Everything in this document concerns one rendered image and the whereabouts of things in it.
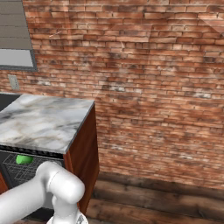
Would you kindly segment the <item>green cup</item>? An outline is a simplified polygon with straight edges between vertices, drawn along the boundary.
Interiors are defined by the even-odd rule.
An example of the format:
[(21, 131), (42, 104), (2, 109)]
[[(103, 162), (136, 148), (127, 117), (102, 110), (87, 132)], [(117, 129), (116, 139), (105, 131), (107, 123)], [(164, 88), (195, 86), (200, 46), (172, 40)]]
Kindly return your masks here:
[(33, 161), (33, 157), (30, 157), (30, 156), (17, 155), (16, 157), (16, 163), (18, 165), (27, 165), (27, 164), (30, 164), (32, 161)]

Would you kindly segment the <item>brown wooden counter cabinet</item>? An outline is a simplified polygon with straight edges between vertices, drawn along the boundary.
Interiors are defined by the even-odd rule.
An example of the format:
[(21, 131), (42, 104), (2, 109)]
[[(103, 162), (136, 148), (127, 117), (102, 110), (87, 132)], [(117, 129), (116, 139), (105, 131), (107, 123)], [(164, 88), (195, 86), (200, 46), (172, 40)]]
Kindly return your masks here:
[(100, 170), (95, 107), (90, 109), (63, 158), (66, 169), (85, 185), (84, 196), (78, 203), (80, 211), (85, 214)]

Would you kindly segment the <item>grey window with blinds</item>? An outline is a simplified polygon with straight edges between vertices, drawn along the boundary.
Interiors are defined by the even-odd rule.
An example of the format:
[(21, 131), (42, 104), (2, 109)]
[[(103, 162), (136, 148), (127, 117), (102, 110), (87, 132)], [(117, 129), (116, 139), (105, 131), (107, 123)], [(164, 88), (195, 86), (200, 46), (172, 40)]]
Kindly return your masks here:
[(0, 0), (0, 69), (37, 70), (22, 0)]

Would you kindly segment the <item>grey wall outlet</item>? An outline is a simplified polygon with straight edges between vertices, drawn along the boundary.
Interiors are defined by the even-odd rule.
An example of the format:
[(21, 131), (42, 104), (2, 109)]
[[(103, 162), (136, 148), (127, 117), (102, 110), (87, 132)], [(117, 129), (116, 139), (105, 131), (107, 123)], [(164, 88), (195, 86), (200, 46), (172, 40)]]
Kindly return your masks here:
[(16, 75), (8, 75), (10, 86), (13, 90), (19, 90), (18, 78)]

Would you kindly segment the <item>black hob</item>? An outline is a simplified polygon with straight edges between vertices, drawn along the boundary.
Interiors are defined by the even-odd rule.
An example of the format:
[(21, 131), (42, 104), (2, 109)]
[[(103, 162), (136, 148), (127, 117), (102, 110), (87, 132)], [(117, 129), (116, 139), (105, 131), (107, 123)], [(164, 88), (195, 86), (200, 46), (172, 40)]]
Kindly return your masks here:
[(0, 111), (8, 107), (19, 97), (19, 94), (0, 94)]

